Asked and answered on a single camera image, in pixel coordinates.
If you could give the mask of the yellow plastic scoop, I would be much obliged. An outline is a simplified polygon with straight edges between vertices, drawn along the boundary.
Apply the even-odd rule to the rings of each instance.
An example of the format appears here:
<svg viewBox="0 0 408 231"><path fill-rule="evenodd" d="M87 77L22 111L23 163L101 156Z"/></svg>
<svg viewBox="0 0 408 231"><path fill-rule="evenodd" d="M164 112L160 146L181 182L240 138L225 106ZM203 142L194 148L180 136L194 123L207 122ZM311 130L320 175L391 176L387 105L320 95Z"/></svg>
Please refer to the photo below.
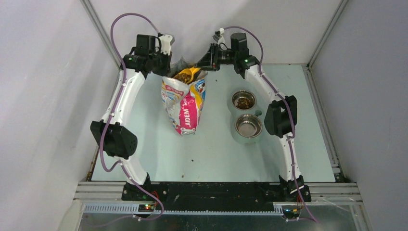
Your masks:
<svg viewBox="0 0 408 231"><path fill-rule="evenodd" d="M176 74L173 79L185 84L190 84L198 79L201 71L202 69L197 67L186 68Z"/></svg>

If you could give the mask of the colourful pet food bag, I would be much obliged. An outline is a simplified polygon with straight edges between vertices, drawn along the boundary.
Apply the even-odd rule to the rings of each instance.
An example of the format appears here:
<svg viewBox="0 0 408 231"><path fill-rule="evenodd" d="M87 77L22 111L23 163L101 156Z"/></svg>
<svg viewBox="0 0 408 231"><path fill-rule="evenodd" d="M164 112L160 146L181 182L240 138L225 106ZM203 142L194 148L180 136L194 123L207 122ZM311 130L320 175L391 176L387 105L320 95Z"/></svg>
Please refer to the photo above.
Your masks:
<svg viewBox="0 0 408 231"><path fill-rule="evenodd" d="M206 97L207 71L202 70L198 79L190 84L182 83L173 77L194 65L180 58L170 66L170 73L162 78L162 103L173 128L181 136L196 133Z"/></svg>

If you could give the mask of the steel bowl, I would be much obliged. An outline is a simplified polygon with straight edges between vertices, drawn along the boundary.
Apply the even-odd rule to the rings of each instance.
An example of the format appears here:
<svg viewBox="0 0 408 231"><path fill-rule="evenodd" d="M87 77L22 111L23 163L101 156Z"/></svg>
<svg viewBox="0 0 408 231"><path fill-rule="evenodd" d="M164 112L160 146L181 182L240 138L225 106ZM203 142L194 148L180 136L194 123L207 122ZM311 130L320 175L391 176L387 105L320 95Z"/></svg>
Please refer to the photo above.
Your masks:
<svg viewBox="0 0 408 231"><path fill-rule="evenodd" d="M234 122L235 130L246 139L258 137L263 129L260 119L253 114L243 114Z"/></svg>
<svg viewBox="0 0 408 231"><path fill-rule="evenodd" d="M252 109L257 101L255 95L248 90L239 90L232 95L232 104L240 110Z"/></svg>

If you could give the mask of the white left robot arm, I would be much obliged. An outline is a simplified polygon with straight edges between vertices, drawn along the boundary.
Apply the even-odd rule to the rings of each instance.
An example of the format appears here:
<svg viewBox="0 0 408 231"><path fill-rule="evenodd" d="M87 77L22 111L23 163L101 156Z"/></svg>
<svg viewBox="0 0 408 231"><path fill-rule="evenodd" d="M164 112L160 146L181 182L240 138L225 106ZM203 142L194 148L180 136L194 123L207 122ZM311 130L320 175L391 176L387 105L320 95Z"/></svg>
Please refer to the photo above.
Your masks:
<svg viewBox="0 0 408 231"><path fill-rule="evenodd" d="M90 125L103 169L111 172L120 165L127 182L135 185L134 195L143 201L151 197L152 187L145 183L149 175L134 156L138 138L127 124L147 76L154 73L163 77L169 73L173 43L174 37L169 34L137 35L136 45L122 58L119 80L106 112Z"/></svg>

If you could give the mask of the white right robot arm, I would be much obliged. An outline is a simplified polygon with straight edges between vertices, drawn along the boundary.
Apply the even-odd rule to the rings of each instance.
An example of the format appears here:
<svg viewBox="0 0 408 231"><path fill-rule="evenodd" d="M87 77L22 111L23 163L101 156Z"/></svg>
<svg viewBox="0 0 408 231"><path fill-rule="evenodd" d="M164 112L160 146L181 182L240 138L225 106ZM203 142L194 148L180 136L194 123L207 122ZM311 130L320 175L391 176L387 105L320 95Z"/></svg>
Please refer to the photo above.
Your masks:
<svg viewBox="0 0 408 231"><path fill-rule="evenodd" d="M264 128L271 136L279 138L283 150L284 166L279 175L280 196L292 201L303 188L303 176L299 170L294 150L295 126L297 123L297 99L282 93L265 74L261 62L250 54L245 33L230 36L230 48L223 49L225 39L218 30L213 35L214 43L199 60L196 67L206 71L218 71L221 65L232 65L237 74L249 82L267 102Z"/></svg>

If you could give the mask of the kibble in scoop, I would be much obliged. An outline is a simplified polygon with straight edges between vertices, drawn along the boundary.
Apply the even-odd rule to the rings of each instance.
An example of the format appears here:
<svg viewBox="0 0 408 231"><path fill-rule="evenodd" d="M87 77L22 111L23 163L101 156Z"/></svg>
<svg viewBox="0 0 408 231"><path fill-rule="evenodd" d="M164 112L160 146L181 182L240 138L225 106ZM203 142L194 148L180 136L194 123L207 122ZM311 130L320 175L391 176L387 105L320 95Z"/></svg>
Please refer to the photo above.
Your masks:
<svg viewBox="0 0 408 231"><path fill-rule="evenodd" d="M177 75L174 76L174 79L185 83L185 84L189 84L191 81L191 74L187 74L187 73L179 73Z"/></svg>

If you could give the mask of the kibble in far bowl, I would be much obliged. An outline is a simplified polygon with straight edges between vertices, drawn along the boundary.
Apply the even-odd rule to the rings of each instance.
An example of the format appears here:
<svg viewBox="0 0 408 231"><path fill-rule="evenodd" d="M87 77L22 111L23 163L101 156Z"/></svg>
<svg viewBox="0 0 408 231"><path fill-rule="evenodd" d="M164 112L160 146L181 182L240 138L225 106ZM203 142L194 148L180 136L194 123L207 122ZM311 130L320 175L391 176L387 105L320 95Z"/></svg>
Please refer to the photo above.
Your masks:
<svg viewBox="0 0 408 231"><path fill-rule="evenodd" d="M248 98L239 98L235 102L236 108L239 108L241 110L248 110L252 108L254 105L254 102Z"/></svg>

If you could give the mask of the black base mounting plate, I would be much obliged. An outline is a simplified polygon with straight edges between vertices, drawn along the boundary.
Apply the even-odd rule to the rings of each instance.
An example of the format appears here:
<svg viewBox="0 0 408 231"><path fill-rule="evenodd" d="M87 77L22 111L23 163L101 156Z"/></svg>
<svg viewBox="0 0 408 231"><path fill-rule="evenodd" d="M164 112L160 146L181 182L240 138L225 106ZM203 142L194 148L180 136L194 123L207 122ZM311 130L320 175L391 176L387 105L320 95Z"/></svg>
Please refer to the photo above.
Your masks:
<svg viewBox="0 0 408 231"><path fill-rule="evenodd" d="M297 202L298 193L289 194L285 187L270 182L154 182L145 190L126 183L123 201L156 201L165 211L192 212L272 212L274 203Z"/></svg>

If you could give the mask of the left circuit board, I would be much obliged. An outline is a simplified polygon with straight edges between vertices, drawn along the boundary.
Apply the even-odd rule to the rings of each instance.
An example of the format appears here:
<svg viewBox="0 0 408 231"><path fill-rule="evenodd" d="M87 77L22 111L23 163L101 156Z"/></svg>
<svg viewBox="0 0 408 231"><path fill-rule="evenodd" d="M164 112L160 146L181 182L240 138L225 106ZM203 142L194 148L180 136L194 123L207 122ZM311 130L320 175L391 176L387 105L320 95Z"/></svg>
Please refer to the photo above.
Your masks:
<svg viewBox="0 0 408 231"><path fill-rule="evenodd" d="M155 205L152 204L139 204L138 206L138 212L154 212L155 211Z"/></svg>

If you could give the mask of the circuit board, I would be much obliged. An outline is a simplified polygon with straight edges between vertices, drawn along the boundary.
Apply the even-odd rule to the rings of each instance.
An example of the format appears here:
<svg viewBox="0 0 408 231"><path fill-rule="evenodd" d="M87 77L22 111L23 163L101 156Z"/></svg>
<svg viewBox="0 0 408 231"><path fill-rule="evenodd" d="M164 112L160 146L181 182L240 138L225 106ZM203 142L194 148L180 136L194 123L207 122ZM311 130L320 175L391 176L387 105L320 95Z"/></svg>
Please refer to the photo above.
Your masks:
<svg viewBox="0 0 408 231"><path fill-rule="evenodd" d="M282 218L289 220L298 220L301 214L301 209L283 209Z"/></svg>
<svg viewBox="0 0 408 231"><path fill-rule="evenodd" d="M139 204L138 206L138 212L154 212L155 211L155 205L152 204Z"/></svg>

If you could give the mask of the right circuit board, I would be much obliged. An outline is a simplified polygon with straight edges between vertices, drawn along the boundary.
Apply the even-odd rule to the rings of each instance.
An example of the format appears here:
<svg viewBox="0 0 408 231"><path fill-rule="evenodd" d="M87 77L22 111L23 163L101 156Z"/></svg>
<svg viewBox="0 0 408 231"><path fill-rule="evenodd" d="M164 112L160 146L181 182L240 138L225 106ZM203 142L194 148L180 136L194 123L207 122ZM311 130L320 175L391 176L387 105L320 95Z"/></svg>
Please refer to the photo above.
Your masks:
<svg viewBox="0 0 408 231"><path fill-rule="evenodd" d="M298 220L301 214L301 209L283 209L282 218L289 220Z"/></svg>

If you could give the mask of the aluminium frame rail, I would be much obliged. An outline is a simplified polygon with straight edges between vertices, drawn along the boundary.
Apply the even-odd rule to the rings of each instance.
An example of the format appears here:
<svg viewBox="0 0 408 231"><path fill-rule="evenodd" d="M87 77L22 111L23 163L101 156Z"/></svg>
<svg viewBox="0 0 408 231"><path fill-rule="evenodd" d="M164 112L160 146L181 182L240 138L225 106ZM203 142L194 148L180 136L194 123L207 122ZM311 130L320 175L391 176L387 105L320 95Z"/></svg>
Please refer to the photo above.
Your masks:
<svg viewBox="0 0 408 231"><path fill-rule="evenodd" d="M80 182L75 192L75 199L85 204L87 213L114 213L114 214L159 214L165 215L282 215L283 209L301 209L306 212L319 205L329 205L337 208L355 207L363 204L359 189L355 183L307 183L301 190L303 198L297 202L274 203L272 212L192 212L192 211L165 211L164 205L153 196L156 201L123 201L121 199L126 182ZM138 212L139 204L155 205L154 212Z"/></svg>

